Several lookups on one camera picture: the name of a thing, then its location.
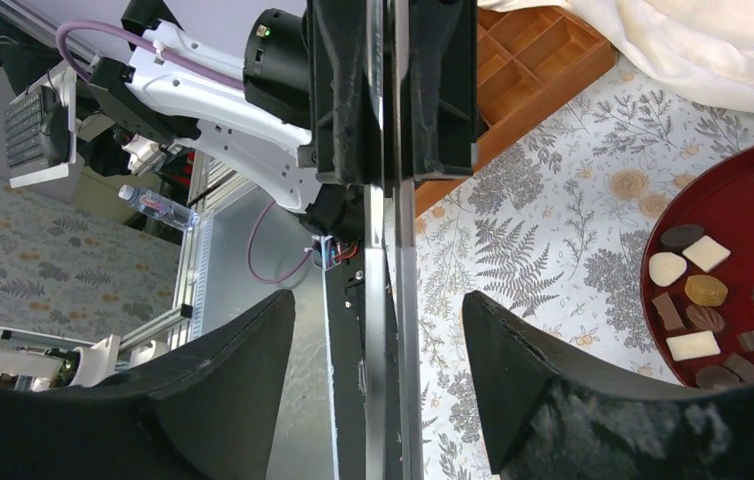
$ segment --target white chocolate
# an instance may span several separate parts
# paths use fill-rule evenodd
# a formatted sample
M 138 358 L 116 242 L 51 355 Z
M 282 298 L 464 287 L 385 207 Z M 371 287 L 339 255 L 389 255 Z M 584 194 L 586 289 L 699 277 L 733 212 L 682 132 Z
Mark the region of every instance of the white chocolate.
M 703 270 L 704 273 L 710 273 L 721 262 L 727 260 L 727 257 L 730 256 L 730 250 L 713 240 L 709 235 L 704 235 L 697 242 L 686 247 L 683 256 Z
M 721 353 L 719 344 L 716 342 L 716 336 L 709 330 L 669 337 L 666 338 L 666 343 L 669 346 L 671 358 L 675 362 L 710 357 Z
M 648 259 L 648 276 L 658 287 L 668 287 L 686 273 L 686 259 L 671 252 L 660 252 Z

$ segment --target red wire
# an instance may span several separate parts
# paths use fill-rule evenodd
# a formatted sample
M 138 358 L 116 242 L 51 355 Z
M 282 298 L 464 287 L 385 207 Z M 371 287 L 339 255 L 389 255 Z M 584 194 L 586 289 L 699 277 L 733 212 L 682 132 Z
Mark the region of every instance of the red wire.
M 339 255 L 336 255 L 336 260 L 347 260 L 349 258 L 352 258 L 354 255 L 356 255 L 356 252 L 358 252 L 358 251 L 359 251 L 359 247 L 357 247 L 356 245 L 354 245 L 353 246 L 353 251 L 351 253 L 346 254 L 346 255 L 343 254 L 343 253 L 341 253 Z

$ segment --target round chocolate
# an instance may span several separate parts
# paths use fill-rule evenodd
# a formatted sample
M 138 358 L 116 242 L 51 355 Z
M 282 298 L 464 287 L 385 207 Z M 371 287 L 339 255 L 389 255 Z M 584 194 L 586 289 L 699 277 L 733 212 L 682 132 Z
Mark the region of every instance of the round chocolate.
M 689 305 L 686 307 L 686 318 L 698 330 L 709 330 L 715 334 L 727 331 L 727 322 L 724 317 L 710 307 Z
M 724 367 L 710 365 L 698 370 L 695 385 L 705 390 L 725 390 L 742 385 L 742 380 Z
M 660 243 L 666 250 L 682 252 L 686 247 L 704 236 L 704 227 L 689 223 L 672 227 L 660 236 Z

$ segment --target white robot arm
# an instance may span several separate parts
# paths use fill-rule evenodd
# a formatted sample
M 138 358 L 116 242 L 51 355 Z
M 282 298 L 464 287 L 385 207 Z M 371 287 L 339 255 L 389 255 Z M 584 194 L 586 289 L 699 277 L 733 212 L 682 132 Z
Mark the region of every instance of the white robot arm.
M 228 55 L 189 37 L 162 21 L 144 38 L 157 48 L 242 79 L 242 58 Z M 157 55 L 136 48 L 129 65 L 135 70 L 127 88 L 152 110 L 197 118 L 200 137 L 176 143 L 207 153 L 246 176 L 292 213 L 305 213 L 321 188 L 315 170 L 298 168 L 297 147 L 309 143 L 308 130 L 283 123 L 249 104 L 244 92 L 222 85 Z

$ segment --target metal bar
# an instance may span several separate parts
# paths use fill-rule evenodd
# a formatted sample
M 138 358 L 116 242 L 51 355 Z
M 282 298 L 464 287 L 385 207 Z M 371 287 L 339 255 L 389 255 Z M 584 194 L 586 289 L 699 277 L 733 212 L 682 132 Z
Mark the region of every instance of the metal bar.
M 393 23 L 392 104 L 394 118 L 395 261 L 398 381 L 403 478 L 424 479 L 421 380 L 418 360 L 418 299 L 415 252 L 415 180 L 407 171 L 412 131 L 409 91 L 409 1 L 387 0 Z
M 386 475 L 386 251 L 383 188 L 365 190 L 365 479 Z
M 118 348 L 118 353 L 131 352 L 136 347 L 144 345 L 152 338 L 155 338 L 157 335 L 167 331 L 174 325 L 177 325 L 181 321 L 185 320 L 188 317 L 184 316 L 183 314 L 186 313 L 190 315 L 190 313 L 186 312 L 185 310 L 186 308 L 184 308 L 184 306 L 182 305 L 179 307 L 174 307 L 171 310 L 163 313 L 162 315 L 154 318 L 153 320 L 145 323 L 139 328 L 133 330 L 132 332 L 124 335 L 123 337 L 121 337 L 121 346 Z
M 379 128 L 380 183 L 365 187 L 365 480 L 386 478 L 388 356 L 386 355 L 384 29 L 387 0 L 366 5 L 366 62 L 371 107 Z

